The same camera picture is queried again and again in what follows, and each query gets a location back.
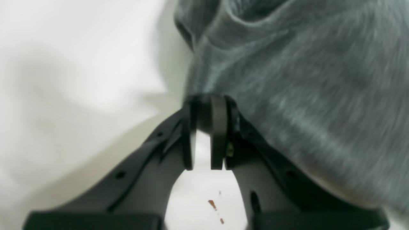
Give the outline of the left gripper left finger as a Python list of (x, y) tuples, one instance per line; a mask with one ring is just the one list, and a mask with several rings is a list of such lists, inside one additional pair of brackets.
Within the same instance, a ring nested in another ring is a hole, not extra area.
[(174, 183), (193, 169), (199, 101), (188, 98), (137, 150), (77, 198), (31, 212), (23, 229), (164, 230)]

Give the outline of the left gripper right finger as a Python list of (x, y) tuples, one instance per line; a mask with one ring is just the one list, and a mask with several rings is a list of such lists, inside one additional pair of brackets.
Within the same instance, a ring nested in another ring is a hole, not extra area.
[(249, 230), (387, 230), (381, 209), (330, 194), (272, 148), (231, 98), (210, 96), (211, 169), (231, 170)]

